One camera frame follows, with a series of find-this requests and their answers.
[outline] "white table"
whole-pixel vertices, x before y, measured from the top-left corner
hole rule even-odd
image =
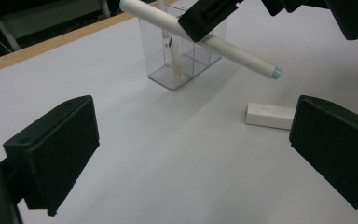
[[[288,131],[247,126],[248,102],[324,98],[358,113],[358,40],[328,10],[273,18],[259,0],[230,16],[227,40],[276,63],[265,79],[221,60],[170,92],[147,79],[132,19],[0,70],[2,144],[59,103],[94,98],[101,136],[71,193],[25,223],[358,223],[358,211],[293,148]]]

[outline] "white eraser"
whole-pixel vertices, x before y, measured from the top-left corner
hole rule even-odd
[[[290,130],[296,110],[276,105],[249,103],[246,109],[246,124]]]

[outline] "pen holder compartment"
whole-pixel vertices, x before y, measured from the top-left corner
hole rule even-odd
[[[167,6],[168,13],[179,18],[194,2],[194,0],[177,1]],[[147,21],[139,20],[139,24],[147,76],[170,91],[180,89],[221,58]],[[212,30],[212,34],[225,38],[226,26],[227,21],[221,22]]]

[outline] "floor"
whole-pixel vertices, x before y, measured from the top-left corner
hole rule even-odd
[[[148,3],[154,2],[152,0],[144,0],[144,1],[148,2]],[[115,16],[115,15],[121,13],[121,10],[118,8],[118,0],[108,0],[108,5],[111,10],[112,16]],[[3,8],[0,11],[1,14],[8,13],[8,7],[1,7],[1,8]],[[88,15],[82,16],[80,18],[50,27],[43,31],[21,37],[21,38],[17,39],[17,41],[19,42],[19,45],[22,48],[26,48],[26,47],[32,46],[34,44],[43,42],[45,40],[51,39],[55,36],[64,35],[68,32],[74,31],[75,29],[79,29],[81,27],[90,25],[90,24],[100,21],[102,19],[103,19],[103,17],[102,17],[101,12],[96,11],[96,12],[90,13]],[[9,44],[6,42],[6,40],[3,37],[3,35],[1,34],[1,32],[0,32],[0,42],[1,42],[0,43],[0,57],[1,57],[3,55],[10,53]]]

